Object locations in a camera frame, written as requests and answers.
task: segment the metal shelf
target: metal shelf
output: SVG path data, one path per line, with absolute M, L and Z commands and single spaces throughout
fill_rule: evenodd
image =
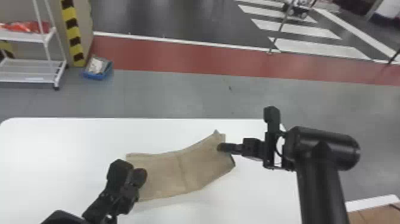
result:
M 55 90 L 59 90 L 60 79 L 67 67 L 67 60 L 63 49 L 61 38 L 55 28 L 55 22 L 51 13 L 48 0 L 43 0 L 49 15 L 51 26 L 49 33 L 43 32 L 42 19 L 38 8 L 38 0 L 32 0 L 33 9 L 36 14 L 36 20 L 39 24 L 40 33 L 22 33 L 0 29 L 0 40 L 41 43 L 45 49 L 47 60 L 23 60 L 8 58 L 6 56 L 0 62 L 0 82 L 35 82 L 35 83 L 53 83 Z M 51 60 L 48 43 L 53 36 L 57 37 L 62 58 L 61 61 Z
M 51 40 L 56 31 L 57 31 L 56 28 L 52 27 L 49 33 L 44 34 L 42 37 L 42 35 L 38 33 L 22 33 L 22 32 L 13 32 L 6 29 L 0 29 L 0 40 L 47 44 Z
M 55 83 L 66 65 L 66 61 L 5 58 L 0 63 L 0 82 Z

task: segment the red floor stripe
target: red floor stripe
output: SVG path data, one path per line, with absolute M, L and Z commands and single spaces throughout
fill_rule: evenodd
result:
M 400 86 L 400 66 L 301 54 L 95 36 L 91 53 L 116 69 Z

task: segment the beige cloth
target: beige cloth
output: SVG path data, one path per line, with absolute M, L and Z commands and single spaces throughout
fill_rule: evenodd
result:
M 212 135 L 183 150 L 161 154 L 130 153 L 126 161 L 148 172 L 139 190 L 139 201 L 171 197 L 196 191 L 232 170 L 230 154 L 217 151 L 225 135 Z

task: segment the white table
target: white table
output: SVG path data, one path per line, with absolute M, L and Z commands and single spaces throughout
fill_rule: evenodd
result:
M 266 125 L 220 119 L 7 120 L 0 125 L 0 223 L 39 224 L 58 209 L 80 216 L 103 190 L 115 159 L 179 150 L 214 129 L 226 133 L 227 142 L 240 143 L 243 137 L 263 139 Z M 266 170 L 239 156 L 235 161 L 235 169 L 203 190 L 137 203 L 118 222 L 301 222 L 295 173 Z

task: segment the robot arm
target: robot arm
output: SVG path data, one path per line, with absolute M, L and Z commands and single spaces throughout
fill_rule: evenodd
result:
M 348 224 L 338 170 L 349 170 L 360 159 L 354 138 L 299 126 L 282 132 L 276 107 L 264 109 L 264 121 L 265 141 L 245 138 L 239 145 L 222 143 L 218 150 L 257 158 L 267 169 L 295 171 L 303 224 Z M 285 139 L 282 154 L 276 149 L 280 137 Z M 282 157 L 281 166 L 274 163 L 275 153 Z

